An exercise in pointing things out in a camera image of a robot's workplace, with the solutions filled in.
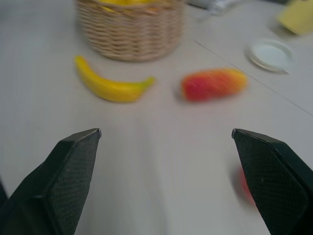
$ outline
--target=white table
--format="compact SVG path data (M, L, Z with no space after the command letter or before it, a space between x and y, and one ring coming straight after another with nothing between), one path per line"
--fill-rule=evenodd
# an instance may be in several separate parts
M81 39L72 1L3 0L0 174L8 193L60 139L100 127L76 235L269 234L258 212L234 191L232 172L240 163L231 131L243 128L285 141L313 167L312 36L291 40L301 63L290 75L259 70L242 53L253 39L276 37L266 21L281 9L249 2L198 23L202 11L189 8L186 33L172 54L123 63L102 58ZM234 24L243 27L234 32ZM76 54L108 78L154 75L158 83L137 103L106 102L78 78ZM243 94L201 104L175 98L186 73L229 66L249 75Z

